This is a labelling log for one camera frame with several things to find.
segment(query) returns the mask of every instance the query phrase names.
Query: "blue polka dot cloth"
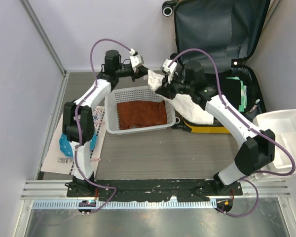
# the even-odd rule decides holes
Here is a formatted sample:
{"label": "blue polka dot cloth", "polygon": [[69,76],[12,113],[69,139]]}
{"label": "blue polka dot cloth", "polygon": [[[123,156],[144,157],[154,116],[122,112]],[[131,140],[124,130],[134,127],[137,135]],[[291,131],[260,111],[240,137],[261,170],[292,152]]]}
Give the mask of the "blue polka dot cloth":
{"label": "blue polka dot cloth", "polygon": [[[97,135],[94,134],[90,141],[90,151],[94,150],[96,141],[97,141]],[[59,148],[60,148],[60,151],[64,153],[65,156],[69,158],[74,158],[73,151],[70,146],[70,142],[67,140],[67,136],[65,134],[62,134],[59,139]]]}

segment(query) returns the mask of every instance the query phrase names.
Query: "suitcase lid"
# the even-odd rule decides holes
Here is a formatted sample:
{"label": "suitcase lid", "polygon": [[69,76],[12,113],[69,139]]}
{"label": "suitcase lid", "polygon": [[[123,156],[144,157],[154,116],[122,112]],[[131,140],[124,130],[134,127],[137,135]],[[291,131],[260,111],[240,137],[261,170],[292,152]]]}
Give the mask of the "suitcase lid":
{"label": "suitcase lid", "polygon": [[[209,53],[220,72],[234,61],[249,59],[257,46],[270,0],[181,0],[174,10],[178,53],[200,48]],[[208,73],[209,59],[191,52],[181,57],[185,64],[195,60]]]}

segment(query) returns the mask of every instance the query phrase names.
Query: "black suitcase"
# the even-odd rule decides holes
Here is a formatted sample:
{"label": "black suitcase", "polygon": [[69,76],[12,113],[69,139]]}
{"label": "black suitcase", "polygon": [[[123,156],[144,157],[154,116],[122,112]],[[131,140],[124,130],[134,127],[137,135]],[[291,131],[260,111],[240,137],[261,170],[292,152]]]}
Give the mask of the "black suitcase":
{"label": "black suitcase", "polygon": [[[269,5],[270,0],[174,0],[166,1],[162,6],[165,16],[174,13],[178,53],[189,48],[209,53],[221,82],[226,75],[228,78],[239,75],[249,78],[250,87],[246,89],[250,89],[247,91],[250,103],[243,112],[249,120],[266,112],[257,77],[245,62],[256,49]],[[213,65],[205,55],[191,52],[183,55],[179,63],[184,67],[188,61],[200,62],[206,78],[214,78]],[[223,93],[230,101],[230,96]],[[191,132],[224,133],[220,126],[217,122],[213,126],[199,126],[186,120],[184,124],[185,130]]]}

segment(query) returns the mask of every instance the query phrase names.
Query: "white container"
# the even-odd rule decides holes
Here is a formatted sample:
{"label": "white container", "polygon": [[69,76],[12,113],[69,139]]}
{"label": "white container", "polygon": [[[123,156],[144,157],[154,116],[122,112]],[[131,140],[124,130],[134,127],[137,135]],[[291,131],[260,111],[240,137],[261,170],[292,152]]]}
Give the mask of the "white container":
{"label": "white container", "polygon": [[166,129],[174,125],[175,111],[172,105],[165,101],[165,107],[167,112],[167,124],[157,125],[152,127],[132,128],[127,130],[119,130],[119,118],[117,111],[117,103],[127,101],[153,101],[161,102],[162,98],[154,93],[149,86],[132,87],[126,89],[113,90],[105,97],[105,123],[107,125],[107,131],[113,134],[129,134],[136,132],[147,132],[153,130]]}
{"label": "white container", "polygon": [[[282,145],[293,156],[296,162],[296,110],[280,110],[258,115],[253,123],[262,130],[271,129],[275,141]],[[292,168],[287,155],[275,147],[274,161],[266,166],[274,172],[287,172]]]}

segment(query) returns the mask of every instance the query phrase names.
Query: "floor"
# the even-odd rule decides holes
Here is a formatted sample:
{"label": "floor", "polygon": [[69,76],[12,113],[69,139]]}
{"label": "floor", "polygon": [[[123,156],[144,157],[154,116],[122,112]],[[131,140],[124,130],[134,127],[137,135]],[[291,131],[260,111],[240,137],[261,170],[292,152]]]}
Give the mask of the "floor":
{"label": "floor", "polygon": [[[93,80],[92,73],[71,73],[63,104],[83,95]],[[125,78],[116,89],[143,85],[147,85],[143,79]],[[107,132],[96,178],[212,178],[233,162],[237,150],[229,134],[192,134],[171,128],[120,136]],[[45,173],[44,179],[71,176]]]}
{"label": "floor", "polygon": [[[232,213],[248,212],[254,202],[254,198],[238,199]],[[228,217],[212,208],[146,209],[103,210],[65,221],[76,213],[73,209],[33,210],[25,236],[289,237],[277,198],[261,198],[258,209],[244,218]]]}

